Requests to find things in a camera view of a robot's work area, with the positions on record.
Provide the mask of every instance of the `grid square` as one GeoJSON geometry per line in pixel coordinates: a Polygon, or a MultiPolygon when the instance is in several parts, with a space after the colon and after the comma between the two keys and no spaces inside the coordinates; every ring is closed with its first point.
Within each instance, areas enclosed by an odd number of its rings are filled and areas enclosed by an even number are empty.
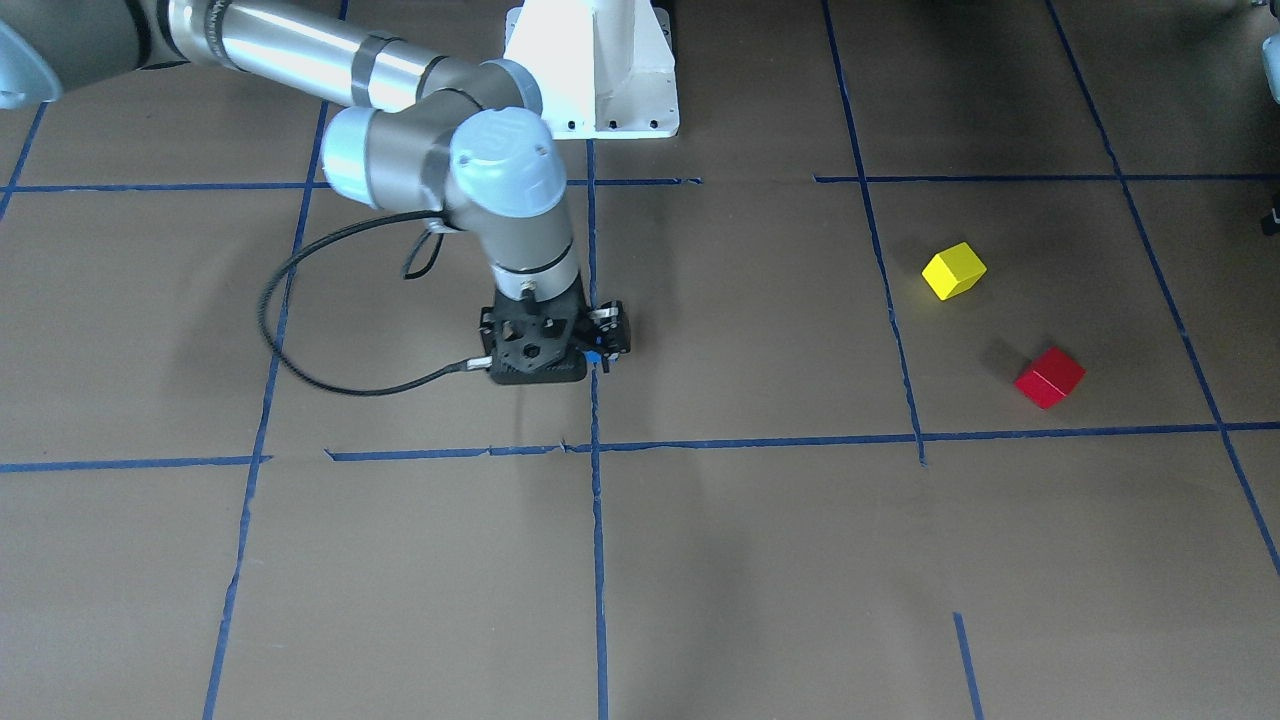
{"type": "Polygon", "coordinates": [[[0,461],[248,454],[268,369],[253,306],[300,195],[15,196],[0,224],[0,461]]]}
{"type": "Polygon", "coordinates": [[[1143,224],[1229,423],[1280,420],[1280,242],[1265,183],[1134,183],[1143,224]]]}
{"type": "Polygon", "coordinates": [[[600,380],[607,442],[910,433],[856,190],[609,187],[600,299],[634,352],[600,380]]]}
{"type": "MultiPolygon", "coordinates": [[[[576,247],[588,275],[586,191],[570,188],[576,247]]],[[[367,208],[316,191],[307,242],[366,219],[367,208]]],[[[308,373],[347,387],[387,387],[481,355],[480,307],[493,275],[470,234],[444,242],[421,281],[399,277],[421,223],[380,228],[316,254],[298,272],[285,351],[308,373]]],[[[430,254],[428,247],[415,266],[430,254]]],[[[268,452],[440,450],[590,441],[586,382],[498,387],[484,373],[451,375],[389,397],[343,397],[280,372],[268,452]]]]}
{"type": "Polygon", "coordinates": [[[840,3],[832,15],[867,173],[1111,173],[1043,4],[840,3]]]}
{"type": "Polygon", "coordinates": [[[855,173],[818,3],[676,3],[680,133],[599,143],[602,178],[855,173]]]}
{"type": "Polygon", "coordinates": [[[582,455],[264,466],[218,717],[589,717],[582,455]]]}
{"type": "Polygon", "coordinates": [[[602,457],[609,716],[966,717],[910,443],[602,457]]]}
{"type": "Polygon", "coordinates": [[[1266,8],[1053,5],[1124,172],[1280,170],[1280,108],[1261,50],[1280,28],[1266,8]]]}
{"type": "Polygon", "coordinates": [[[297,90],[223,68],[129,73],[50,105],[22,182],[302,182],[319,110],[297,90]]]}
{"type": "Polygon", "coordinates": [[[244,473],[0,475],[0,715],[198,716],[244,473]]]}
{"type": "Polygon", "coordinates": [[[872,193],[925,432],[1212,420],[1119,183],[872,193]],[[920,268],[961,240],[989,270],[940,302],[920,268]],[[1014,379],[1051,345],[1088,374],[1043,411],[1014,379]]]}
{"type": "Polygon", "coordinates": [[[1216,433],[929,446],[992,717],[1270,717],[1276,575],[1216,433]]]}

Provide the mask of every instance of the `gray joint cap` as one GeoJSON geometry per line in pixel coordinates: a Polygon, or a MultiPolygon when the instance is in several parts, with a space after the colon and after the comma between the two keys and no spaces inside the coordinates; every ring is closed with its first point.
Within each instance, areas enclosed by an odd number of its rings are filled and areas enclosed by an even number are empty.
{"type": "Polygon", "coordinates": [[[0,20],[0,108],[15,110],[61,96],[63,83],[45,58],[0,20]]]}
{"type": "Polygon", "coordinates": [[[511,76],[511,79],[516,82],[516,87],[520,90],[520,100],[525,104],[525,108],[532,110],[538,115],[543,114],[543,91],[538,87],[538,81],[534,79],[534,73],[529,72],[525,65],[506,58],[500,58],[498,60],[485,60],[480,64],[498,65],[499,68],[507,70],[507,74],[511,76]]]}
{"type": "Polygon", "coordinates": [[[550,129],[524,108],[467,118],[449,142],[449,169],[467,197],[504,218],[547,213],[567,184],[550,129]]]}

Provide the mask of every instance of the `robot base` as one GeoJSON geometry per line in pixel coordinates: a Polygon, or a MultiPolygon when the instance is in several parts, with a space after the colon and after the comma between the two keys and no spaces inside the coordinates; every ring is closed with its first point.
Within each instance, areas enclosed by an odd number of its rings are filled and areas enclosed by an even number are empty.
{"type": "Polygon", "coordinates": [[[503,56],[538,79],[556,140],[680,128],[671,15],[649,0],[525,0],[507,14],[503,56]]]}

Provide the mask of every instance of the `dark band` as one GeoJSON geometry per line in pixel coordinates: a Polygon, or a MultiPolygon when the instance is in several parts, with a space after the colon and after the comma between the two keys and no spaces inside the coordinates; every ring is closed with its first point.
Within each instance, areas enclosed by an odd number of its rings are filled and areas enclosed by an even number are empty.
{"type": "Polygon", "coordinates": [[[422,77],[417,78],[417,90],[413,91],[413,100],[422,99],[425,95],[422,91],[426,90],[426,78],[431,77],[431,73],[435,72],[435,65],[439,65],[440,61],[448,59],[448,55],[436,55],[435,58],[431,58],[431,61],[428,63],[426,68],[422,70],[422,77]]]}
{"type": "Polygon", "coordinates": [[[147,22],[147,13],[138,0],[124,0],[124,5],[133,17],[133,28],[138,32],[138,64],[133,67],[141,68],[151,58],[151,23],[147,22]]]}
{"type": "Polygon", "coordinates": [[[399,41],[394,35],[371,32],[351,61],[351,104],[356,108],[372,108],[372,99],[369,97],[369,83],[374,79],[374,65],[378,55],[392,42],[399,41]]]}
{"type": "Polygon", "coordinates": [[[214,0],[205,14],[205,42],[209,44],[209,51],[214,54],[214,58],[218,58],[228,68],[236,68],[236,63],[232,61],[223,45],[223,19],[227,17],[227,8],[232,1],[214,0]]]}
{"type": "Polygon", "coordinates": [[[499,268],[502,268],[503,270],[513,274],[513,275],[536,275],[539,273],[545,273],[547,270],[550,270],[556,265],[559,265],[561,263],[563,263],[564,259],[568,258],[568,254],[572,250],[573,250],[573,238],[571,237],[571,238],[568,238],[568,245],[564,246],[564,251],[559,254],[559,258],[552,260],[550,263],[547,263],[541,268],[534,268],[532,270],[512,270],[511,268],[507,268],[506,265],[499,265],[497,263],[494,263],[494,264],[498,265],[499,268]]]}

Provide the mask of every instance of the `yellow cube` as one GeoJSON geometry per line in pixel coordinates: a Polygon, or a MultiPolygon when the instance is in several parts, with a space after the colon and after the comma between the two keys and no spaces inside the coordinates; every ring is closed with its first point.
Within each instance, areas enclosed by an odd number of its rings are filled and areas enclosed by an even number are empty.
{"type": "Polygon", "coordinates": [[[987,266],[969,243],[961,242],[934,255],[920,274],[938,295],[938,300],[950,300],[973,287],[986,272],[987,266]]]}

